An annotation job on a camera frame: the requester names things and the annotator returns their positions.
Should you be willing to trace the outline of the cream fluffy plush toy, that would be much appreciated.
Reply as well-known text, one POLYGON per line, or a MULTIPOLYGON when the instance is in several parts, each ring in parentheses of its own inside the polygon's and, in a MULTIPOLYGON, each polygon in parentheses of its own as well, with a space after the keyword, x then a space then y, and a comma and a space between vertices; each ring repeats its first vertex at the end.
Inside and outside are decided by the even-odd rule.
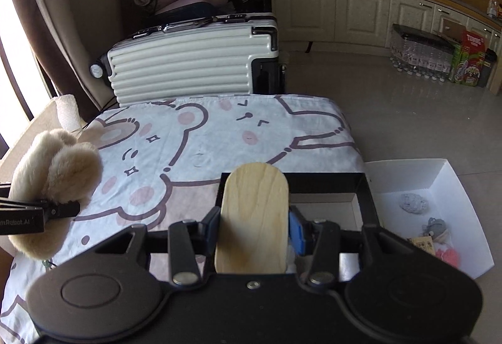
MULTIPOLYGON (((92 143, 79 142, 63 129, 45 131, 36 135, 15 168, 8 196, 23 202, 78 202, 84 209, 102 173, 99 150, 92 143)), ((32 260, 50 260, 63 247, 71 223, 70 217, 50 219, 40 234, 12 235, 8 239, 32 260)))

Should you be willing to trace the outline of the wooden oval block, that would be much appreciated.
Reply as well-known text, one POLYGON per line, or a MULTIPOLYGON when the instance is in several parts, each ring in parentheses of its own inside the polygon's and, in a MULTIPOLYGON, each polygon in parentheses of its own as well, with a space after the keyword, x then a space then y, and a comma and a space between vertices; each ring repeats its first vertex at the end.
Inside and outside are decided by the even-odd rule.
POLYGON ((240 165, 226 179, 214 265, 223 274, 288 267, 288 181, 273 165, 240 165))

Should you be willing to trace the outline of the black cardboard box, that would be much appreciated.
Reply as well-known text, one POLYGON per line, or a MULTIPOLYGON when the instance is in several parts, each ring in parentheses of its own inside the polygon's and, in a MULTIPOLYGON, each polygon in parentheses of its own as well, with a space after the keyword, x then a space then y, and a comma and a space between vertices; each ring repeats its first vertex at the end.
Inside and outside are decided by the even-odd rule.
MULTIPOLYGON (((214 205, 221 206, 229 172, 220 177, 214 205)), ((289 204, 308 221, 326 219, 342 230, 360 231, 363 224, 380 225, 368 181, 362 172, 286 172, 289 204)), ((168 280, 167 254, 153 254, 150 272, 168 280)))

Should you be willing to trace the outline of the cartoon bear bed sheet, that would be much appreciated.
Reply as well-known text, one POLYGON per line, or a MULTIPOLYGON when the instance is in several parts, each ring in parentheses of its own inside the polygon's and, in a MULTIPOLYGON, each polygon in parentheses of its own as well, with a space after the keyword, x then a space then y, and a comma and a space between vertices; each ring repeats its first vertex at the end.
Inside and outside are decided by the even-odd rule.
POLYGON ((99 185, 72 220, 61 250, 32 260, 1 240, 1 338, 32 343, 25 304, 49 270, 122 229, 160 231, 201 220, 214 207, 221 174, 252 162, 282 172, 361 172, 362 157, 338 106, 300 95, 176 98, 111 109, 82 131, 103 163, 99 185))

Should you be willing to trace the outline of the white cardboard box lid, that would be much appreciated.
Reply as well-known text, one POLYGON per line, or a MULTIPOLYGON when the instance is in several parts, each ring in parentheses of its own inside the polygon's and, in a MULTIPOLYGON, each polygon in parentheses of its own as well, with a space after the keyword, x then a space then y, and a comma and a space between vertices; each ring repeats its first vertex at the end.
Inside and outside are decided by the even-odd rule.
POLYGON ((453 167, 445 159, 394 159, 366 164, 368 183, 383 228, 404 238, 421 237, 430 217, 447 224, 448 244, 459 252, 459 270, 478 278, 494 266, 477 213, 453 167), (403 211, 402 194, 419 194, 429 202, 423 215, 403 211))

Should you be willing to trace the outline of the grey stone ball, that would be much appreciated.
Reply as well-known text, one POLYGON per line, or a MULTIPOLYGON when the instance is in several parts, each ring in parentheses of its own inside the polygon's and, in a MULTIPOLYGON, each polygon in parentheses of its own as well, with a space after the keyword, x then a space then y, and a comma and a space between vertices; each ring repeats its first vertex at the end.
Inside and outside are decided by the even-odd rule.
POLYGON ((407 213, 423 215, 429 210, 429 202, 419 194, 402 194, 399 198, 399 206, 407 213))

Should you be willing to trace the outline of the small beige card box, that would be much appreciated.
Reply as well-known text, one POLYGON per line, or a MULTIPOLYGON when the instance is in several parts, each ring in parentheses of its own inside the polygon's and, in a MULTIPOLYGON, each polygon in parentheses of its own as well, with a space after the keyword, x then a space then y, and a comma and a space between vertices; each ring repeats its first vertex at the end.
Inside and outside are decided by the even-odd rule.
POLYGON ((411 239, 409 239, 409 242, 413 246, 420 248, 421 250, 423 250, 431 255, 435 255, 435 246, 434 246, 432 237, 421 236, 421 237, 411 238, 411 239))

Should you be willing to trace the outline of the pink plush toy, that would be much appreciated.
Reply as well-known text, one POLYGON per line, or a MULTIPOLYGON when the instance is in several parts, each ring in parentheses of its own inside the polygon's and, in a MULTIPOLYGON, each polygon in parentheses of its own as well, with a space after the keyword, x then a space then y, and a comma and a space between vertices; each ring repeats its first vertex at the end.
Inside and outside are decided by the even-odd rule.
POLYGON ((448 244, 434 243, 435 257, 446 262, 452 267, 459 268, 459 252, 448 244))

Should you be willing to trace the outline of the cream ribbed suitcase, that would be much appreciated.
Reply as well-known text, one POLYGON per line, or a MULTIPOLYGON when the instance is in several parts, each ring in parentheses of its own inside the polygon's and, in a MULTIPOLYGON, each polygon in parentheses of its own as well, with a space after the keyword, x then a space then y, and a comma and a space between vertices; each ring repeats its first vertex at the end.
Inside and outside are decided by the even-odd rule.
POLYGON ((235 13, 141 30, 90 64, 121 106, 169 98, 281 94, 272 13, 235 13))

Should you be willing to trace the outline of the pack of water bottles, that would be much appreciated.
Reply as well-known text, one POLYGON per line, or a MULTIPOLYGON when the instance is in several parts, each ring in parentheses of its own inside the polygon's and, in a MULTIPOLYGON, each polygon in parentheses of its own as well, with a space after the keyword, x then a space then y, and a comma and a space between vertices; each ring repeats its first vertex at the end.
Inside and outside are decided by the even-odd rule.
POLYGON ((399 71, 426 80, 445 82, 451 72, 459 43, 442 34, 433 34, 405 25, 391 29, 391 63, 399 71))

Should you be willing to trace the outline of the cream kitchen cabinets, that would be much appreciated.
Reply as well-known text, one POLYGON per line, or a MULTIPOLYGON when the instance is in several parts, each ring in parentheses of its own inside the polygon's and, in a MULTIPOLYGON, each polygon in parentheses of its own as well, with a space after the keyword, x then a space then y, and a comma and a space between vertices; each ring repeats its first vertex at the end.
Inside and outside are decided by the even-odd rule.
POLYGON ((450 26, 481 35, 501 52, 501 24, 457 0, 271 0, 282 45, 294 51, 384 55, 394 25, 426 33, 450 26))

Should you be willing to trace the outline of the red green snack box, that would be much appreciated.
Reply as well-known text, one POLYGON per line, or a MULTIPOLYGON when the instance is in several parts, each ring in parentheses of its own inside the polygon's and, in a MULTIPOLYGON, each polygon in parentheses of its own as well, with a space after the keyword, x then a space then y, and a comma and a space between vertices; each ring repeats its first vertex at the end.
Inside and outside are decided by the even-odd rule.
POLYGON ((448 79, 456 84, 476 86, 483 68, 485 52, 484 37, 464 30, 459 45, 454 48, 448 79))

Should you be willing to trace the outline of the grey plush keychain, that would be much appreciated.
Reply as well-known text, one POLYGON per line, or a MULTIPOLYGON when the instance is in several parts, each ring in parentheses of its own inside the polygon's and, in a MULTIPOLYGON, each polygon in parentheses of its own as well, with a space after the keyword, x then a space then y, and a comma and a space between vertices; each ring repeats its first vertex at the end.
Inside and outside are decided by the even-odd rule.
POLYGON ((447 224, 441 218, 430 217, 426 225, 422 227, 422 235, 431 237, 436 243, 441 243, 448 235, 447 224))

